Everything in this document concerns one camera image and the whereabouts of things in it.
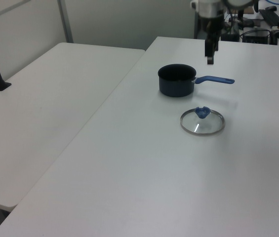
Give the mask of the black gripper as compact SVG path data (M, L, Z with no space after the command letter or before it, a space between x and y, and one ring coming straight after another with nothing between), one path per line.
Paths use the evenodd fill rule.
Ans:
M219 50L220 35L223 28L224 16L204 19L204 29L207 34L204 45L204 53L207 58L208 65L214 64L214 52Z

